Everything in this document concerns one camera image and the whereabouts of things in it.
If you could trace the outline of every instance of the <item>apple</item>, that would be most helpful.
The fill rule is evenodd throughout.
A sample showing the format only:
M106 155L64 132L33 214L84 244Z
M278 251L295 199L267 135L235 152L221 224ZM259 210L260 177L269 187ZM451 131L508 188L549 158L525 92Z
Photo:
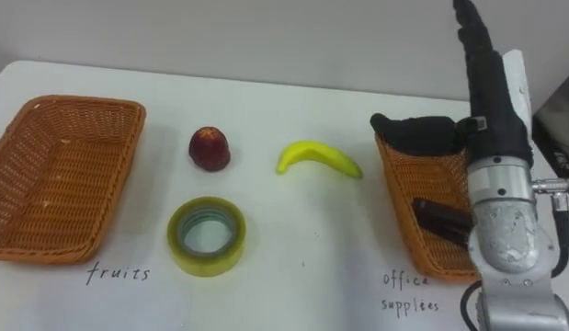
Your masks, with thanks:
M194 132L188 154L195 165L211 172L224 169L231 161L227 138L215 127L203 127Z

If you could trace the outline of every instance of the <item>white tabletop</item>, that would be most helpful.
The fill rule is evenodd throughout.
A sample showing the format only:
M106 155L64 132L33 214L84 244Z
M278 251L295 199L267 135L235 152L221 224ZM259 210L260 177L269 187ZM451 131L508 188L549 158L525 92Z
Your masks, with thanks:
M467 103L17 62L0 74L0 136L23 103L48 94L135 100L147 119L96 257L68 267L0 262L0 331L465 329L463 286L414 284L423 277L402 244L369 120L374 112L458 120ZM220 173L204 173L188 158L190 135L204 125L220 128L231 145L233 160ZM303 139L345 151L364 178L313 162L276 175L282 148ZM553 177L539 151L535 160L535 176ZM211 279L181 271L165 241L172 213L204 195L235 203L248 228L242 260ZM539 214L555 237L545 197ZM97 262L130 276L96 275L86 285ZM393 270L404 271L402 290L384 283ZM569 306L569 266L553 287ZM438 310L404 315L382 301Z

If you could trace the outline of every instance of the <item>white wall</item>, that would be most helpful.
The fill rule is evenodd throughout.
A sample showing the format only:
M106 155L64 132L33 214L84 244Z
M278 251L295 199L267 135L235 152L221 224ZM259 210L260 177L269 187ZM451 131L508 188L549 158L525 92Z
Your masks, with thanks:
M534 106L569 75L569 0L476 0L526 53ZM14 59L466 98L451 0L0 0Z

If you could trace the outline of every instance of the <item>banana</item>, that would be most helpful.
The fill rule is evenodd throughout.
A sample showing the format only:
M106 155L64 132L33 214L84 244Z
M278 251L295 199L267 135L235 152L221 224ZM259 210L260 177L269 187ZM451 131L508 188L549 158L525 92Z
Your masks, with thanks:
M335 170L353 178L361 178L361 169L343 152L316 141L299 141L286 147L278 162L276 172L284 174L290 165L311 160L331 166Z

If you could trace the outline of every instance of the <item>orange wicker basket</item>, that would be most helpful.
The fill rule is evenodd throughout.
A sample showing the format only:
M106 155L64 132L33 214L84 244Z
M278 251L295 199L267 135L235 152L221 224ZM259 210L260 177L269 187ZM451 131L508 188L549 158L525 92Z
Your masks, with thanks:
M415 268L426 276L445 281L476 280L468 252L421 229L411 207L414 198L422 198L469 210L464 155L411 156L394 150L378 135L376 142L399 228Z
M113 218L145 120L138 103L30 100L0 139L0 260L89 259Z

